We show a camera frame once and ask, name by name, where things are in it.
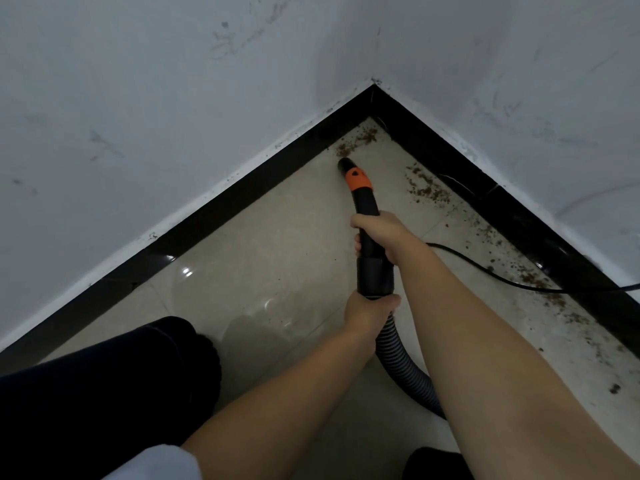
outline crumbs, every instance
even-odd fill
[[[408,172],[405,178],[409,182],[409,193],[413,195],[415,202],[428,200],[441,209],[451,203],[451,192],[439,184],[434,177],[425,174],[417,162],[406,169]]]
[[[377,128],[360,128],[354,140],[345,141],[338,145],[335,151],[335,156],[338,158],[348,157],[359,146],[366,146],[377,141],[376,135],[378,134]]]

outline person's right hand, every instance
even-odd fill
[[[400,219],[391,212],[380,211],[379,216],[363,216],[355,214],[351,217],[351,227],[364,229],[371,238],[382,246],[387,258],[397,265],[397,251],[407,240],[416,237],[407,229]],[[356,234],[356,252],[362,249],[360,234]]]

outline forearm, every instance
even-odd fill
[[[432,250],[408,239],[398,265],[425,363],[476,477],[635,470],[537,351]]]
[[[205,480],[286,478],[373,351],[371,339],[345,329],[213,416],[183,448]]]

